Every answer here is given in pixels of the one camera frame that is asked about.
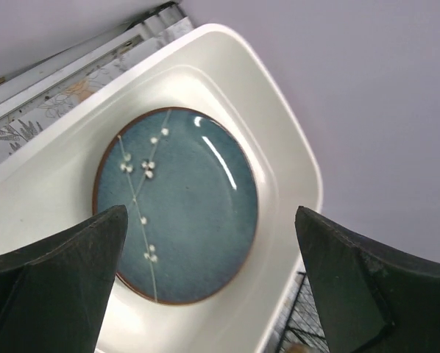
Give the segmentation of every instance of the blue plate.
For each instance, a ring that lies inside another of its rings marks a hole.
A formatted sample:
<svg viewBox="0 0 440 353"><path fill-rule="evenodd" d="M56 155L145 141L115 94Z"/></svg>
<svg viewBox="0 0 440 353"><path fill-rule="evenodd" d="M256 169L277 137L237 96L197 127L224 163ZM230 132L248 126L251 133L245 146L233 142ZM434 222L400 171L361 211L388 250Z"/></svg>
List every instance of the blue plate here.
<svg viewBox="0 0 440 353"><path fill-rule="evenodd" d="M258 221L255 181L238 143L206 115L163 108L135 119L107 148L93 211L124 204L118 276L156 302L187 304L227 285Z"/></svg>

